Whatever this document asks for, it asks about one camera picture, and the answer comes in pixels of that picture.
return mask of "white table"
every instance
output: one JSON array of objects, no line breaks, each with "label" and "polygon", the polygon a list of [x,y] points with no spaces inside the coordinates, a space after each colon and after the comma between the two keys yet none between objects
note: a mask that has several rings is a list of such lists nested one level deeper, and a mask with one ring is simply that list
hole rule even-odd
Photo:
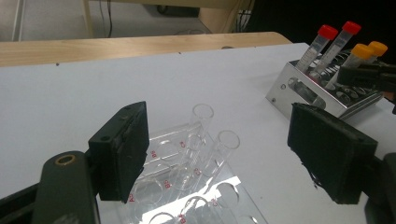
[{"label": "white table", "polygon": [[[33,185],[43,163],[88,140],[121,107],[147,101],[151,133],[188,122],[212,105],[209,129],[239,134],[229,163],[269,223],[364,223],[363,207],[315,189],[287,146],[289,121],[265,99],[286,62],[306,44],[219,49],[83,63],[0,68],[0,198]],[[385,100],[347,122],[394,151],[396,119]]]}]

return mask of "red screw cap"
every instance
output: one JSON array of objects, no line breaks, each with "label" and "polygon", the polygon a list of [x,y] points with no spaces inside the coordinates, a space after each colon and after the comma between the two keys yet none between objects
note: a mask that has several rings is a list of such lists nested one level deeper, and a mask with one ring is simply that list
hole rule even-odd
[{"label": "red screw cap", "polygon": [[343,30],[355,35],[361,30],[361,26],[353,21],[347,21],[343,26]]},{"label": "red screw cap", "polygon": [[338,31],[332,28],[330,25],[322,25],[318,31],[318,34],[325,37],[326,39],[333,40],[337,36]]}]

